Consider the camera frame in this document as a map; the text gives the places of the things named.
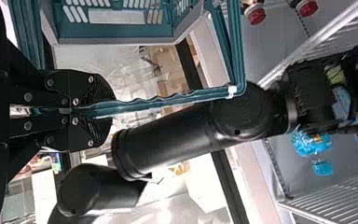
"screw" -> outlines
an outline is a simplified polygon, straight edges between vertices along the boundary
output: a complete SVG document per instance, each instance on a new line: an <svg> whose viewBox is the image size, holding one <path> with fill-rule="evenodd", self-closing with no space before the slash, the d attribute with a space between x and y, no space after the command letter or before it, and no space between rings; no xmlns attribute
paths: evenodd
<svg viewBox="0 0 358 224"><path fill-rule="evenodd" d="M67 124L67 123L68 123L68 118L62 118L61 124Z"/></svg>
<svg viewBox="0 0 358 224"><path fill-rule="evenodd" d="M94 146L94 141L92 141L92 139L89 140L89 147Z"/></svg>
<svg viewBox="0 0 358 224"><path fill-rule="evenodd" d="M54 141L54 137L53 136L49 136L48 139L46 140L46 142L48 143L48 145L51 145Z"/></svg>
<svg viewBox="0 0 358 224"><path fill-rule="evenodd" d="M79 105L79 99L77 98L74 99L74 105Z"/></svg>
<svg viewBox="0 0 358 224"><path fill-rule="evenodd" d="M0 76L3 78L8 78L8 73L5 70L0 70Z"/></svg>
<svg viewBox="0 0 358 224"><path fill-rule="evenodd" d="M8 148L8 144L7 143L1 143L0 145L0 150L6 150Z"/></svg>
<svg viewBox="0 0 358 224"><path fill-rule="evenodd" d="M32 124L31 121L25 122L25 123L24 123L24 129L25 129L25 131L31 131L32 126L33 126L33 124Z"/></svg>
<svg viewBox="0 0 358 224"><path fill-rule="evenodd" d="M54 85L54 80L52 78L50 78L48 80L48 86L52 87Z"/></svg>
<svg viewBox="0 0 358 224"><path fill-rule="evenodd" d="M79 119L78 119L78 118L73 118L73 119L72 119L72 124L73 124L73 125L76 126L78 123L79 123Z"/></svg>
<svg viewBox="0 0 358 224"><path fill-rule="evenodd" d="M63 98L63 99L61 100L61 104L62 104L62 105L68 104L68 99Z"/></svg>
<svg viewBox="0 0 358 224"><path fill-rule="evenodd" d="M28 103L32 101L33 95L30 92L25 93L24 100Z"/></svg>

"white zip tie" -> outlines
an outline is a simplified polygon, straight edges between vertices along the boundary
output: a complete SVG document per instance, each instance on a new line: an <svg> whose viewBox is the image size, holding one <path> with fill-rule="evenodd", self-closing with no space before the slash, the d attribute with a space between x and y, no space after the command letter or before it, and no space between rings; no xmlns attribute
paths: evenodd
<svg viewBox="0 0 358 224"><path fill-rule="evenodd" d="M226 99L232 99L234 97L234 94L237 93L237 91L237 86L228 86L228 97L226 97Z"/></svg>

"teal basket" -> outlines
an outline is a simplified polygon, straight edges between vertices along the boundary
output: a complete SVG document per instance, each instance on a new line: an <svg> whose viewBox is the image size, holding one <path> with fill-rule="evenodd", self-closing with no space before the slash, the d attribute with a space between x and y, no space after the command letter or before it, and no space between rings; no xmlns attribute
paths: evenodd
<svg viewBox="0 0 358 224"><path fill-rule="evenodd" d="M51 12L59 44L175 44L203 13L203 0L61 0Z"/></svg>
<svg viewBox="0 0 358 224"><path fill-rule="evenodd" d="M228 21L213 0L8 0L21 51L43 68L42 9L48 30L57 44L174 45L188 35L201 16L210 13L225 60L229 82L226 86L154 97L131 102L111 101L81 108L77 112L94 118L171 105L227 99L245 93L241 9L227 0Z"/></svg>

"red cap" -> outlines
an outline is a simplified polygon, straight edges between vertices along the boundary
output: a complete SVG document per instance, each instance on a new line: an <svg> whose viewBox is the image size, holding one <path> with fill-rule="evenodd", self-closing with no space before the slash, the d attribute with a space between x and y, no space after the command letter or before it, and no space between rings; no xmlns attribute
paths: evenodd
<svg viewBox="0 0 358 224"><path fill-rule="evenodd" d="M266 18L266 11L264 8L258 8L255 11L249 13L248 19L252 25L257 25Z"/></svg>
<svg viewBox="0 0 358 224"><path fill-rule="evenodd" d="M309 1L307 4L301 7L299 13L302 17L308 17L318 10L318 4L315 1Z"/></svg>

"wire rack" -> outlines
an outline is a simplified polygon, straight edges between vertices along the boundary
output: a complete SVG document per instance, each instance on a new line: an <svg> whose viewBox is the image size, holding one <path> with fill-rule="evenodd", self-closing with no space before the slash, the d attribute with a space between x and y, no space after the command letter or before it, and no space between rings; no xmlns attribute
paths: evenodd
<svg viewBox="0 0 358 224"><path fill-rule="evenodd" d="M280 207L323 224L358 224L358 176Z"/></svg>
<svg viewBox="0 0 358 224"><path fill-rule="evenodd" d="M340 53L358 46L358 0L278 63L258 84L267 87L291 64Z"/></svg>

